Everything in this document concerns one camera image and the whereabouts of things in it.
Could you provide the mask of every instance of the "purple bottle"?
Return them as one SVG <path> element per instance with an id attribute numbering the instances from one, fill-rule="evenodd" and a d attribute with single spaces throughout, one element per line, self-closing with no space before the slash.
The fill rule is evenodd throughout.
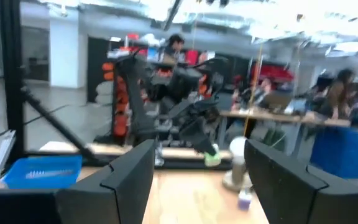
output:
<path id="1" fill-rule="evenodd" d="M 239 210 L 248 211 L 249 205 L 251 204 L 252 195 L 245 192 L 245 190 L 241 190 L 239 193 L 239 201 L 237 206 Z"/>

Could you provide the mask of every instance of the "blue container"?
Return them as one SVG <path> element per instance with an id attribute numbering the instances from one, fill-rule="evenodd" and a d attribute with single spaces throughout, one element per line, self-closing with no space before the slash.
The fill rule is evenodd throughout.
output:
<path id="1" fill-rule="evenodd" d="M 5 175 L 10 189 L 59 189 L 74 184 L 82 156 L 43 156 L 17 160 Z"/>
<path id="2" fill-rule="evenodd" d="M 358 131 L 326 127 L 314 141 L 310 162 L 344 179 L 358 179 Z"/>

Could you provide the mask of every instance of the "ceiling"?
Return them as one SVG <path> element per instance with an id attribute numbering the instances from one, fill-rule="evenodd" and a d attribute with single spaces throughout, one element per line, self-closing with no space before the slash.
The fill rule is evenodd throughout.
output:
<path id="1" fill-rule="evenodd" d="M 249 45 L 299 47 L 309 57 L 358 56 L 358 1 L 230 0 L 225 8 L 219 7 L 219 0 L 212 5 L 205 0 L 65 0 L 65 4 L 83 12 L 153 19 L 164 31 L 181 24 L 244 37 Z"/>

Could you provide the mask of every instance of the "blue tray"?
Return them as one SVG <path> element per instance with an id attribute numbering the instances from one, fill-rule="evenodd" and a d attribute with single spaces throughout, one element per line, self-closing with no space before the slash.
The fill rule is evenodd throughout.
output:
<path id="1" fill-rule="evenodd" d="M 42 156 L 17 160 L 5 175 L 10 189 L 59 189 L 74 184 L 82 156 Z"/>

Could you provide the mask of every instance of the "black pole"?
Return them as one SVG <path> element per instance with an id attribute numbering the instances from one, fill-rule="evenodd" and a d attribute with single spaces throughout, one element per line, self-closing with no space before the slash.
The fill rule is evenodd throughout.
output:
<path id="1" fill-rule="evenodd" d="M 22 39 L 20 1 L 0 0 L 0 31 L 5 80 L 7 128 L 16 131 L 8 164 L 25 156 L 24 99 L 22 87 Z"/>

